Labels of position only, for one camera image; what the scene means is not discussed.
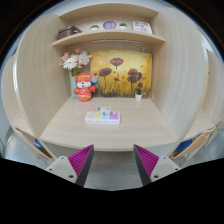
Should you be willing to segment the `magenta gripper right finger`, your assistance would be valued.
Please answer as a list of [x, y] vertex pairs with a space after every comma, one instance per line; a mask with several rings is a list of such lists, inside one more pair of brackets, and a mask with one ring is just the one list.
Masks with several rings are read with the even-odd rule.
[[159, 157], [138, 145], [133, 146], [133, 155], [143, 186], [180, 170], [169, 157]]

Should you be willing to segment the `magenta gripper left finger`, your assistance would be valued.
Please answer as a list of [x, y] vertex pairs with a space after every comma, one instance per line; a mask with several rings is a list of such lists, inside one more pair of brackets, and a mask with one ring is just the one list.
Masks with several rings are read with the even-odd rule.
[[47, 168], [47, 171], [83, 187], [93, 156], [94, 146], [89, 145], [69, 157], [60, 156]]

